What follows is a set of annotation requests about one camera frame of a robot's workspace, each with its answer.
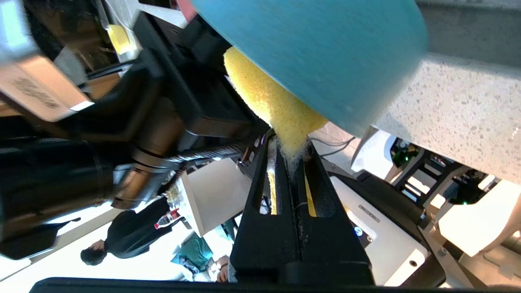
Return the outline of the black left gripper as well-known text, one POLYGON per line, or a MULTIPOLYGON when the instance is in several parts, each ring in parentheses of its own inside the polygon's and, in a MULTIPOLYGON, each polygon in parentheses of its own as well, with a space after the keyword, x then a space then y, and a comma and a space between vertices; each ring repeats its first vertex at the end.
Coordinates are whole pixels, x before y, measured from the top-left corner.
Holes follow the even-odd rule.
POLYGON ((203 18, 184 28, 141 12, 133 31, 167 78, 167 95, 188 132, 255 140, 269 127, 240 98, 228 80, 224 54, 232 45, 203 18))

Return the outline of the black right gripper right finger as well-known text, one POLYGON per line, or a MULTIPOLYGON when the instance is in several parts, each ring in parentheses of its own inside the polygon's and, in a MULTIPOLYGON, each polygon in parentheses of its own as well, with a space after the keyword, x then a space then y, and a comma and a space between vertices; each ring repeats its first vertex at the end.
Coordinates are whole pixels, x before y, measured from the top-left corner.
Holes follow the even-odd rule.
POLYGON ((309 284, 374 284, 369 257, 311 142, 294 170, 294 195, 298 277, 309 284))

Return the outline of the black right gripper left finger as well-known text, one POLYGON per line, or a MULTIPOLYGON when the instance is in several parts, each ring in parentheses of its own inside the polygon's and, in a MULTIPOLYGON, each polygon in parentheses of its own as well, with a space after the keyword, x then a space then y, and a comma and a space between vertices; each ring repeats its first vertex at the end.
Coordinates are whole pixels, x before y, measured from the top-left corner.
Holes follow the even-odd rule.
POLYGON ((291 181, 279 149, 275 165, 277 214, 259 211, 267 178, 269 145, 275 143, 276 138, 274 131, 268 131, 259 147, 255 173, 230 255, 229 282, 284 282, 287 265, 299 258, 291 181))

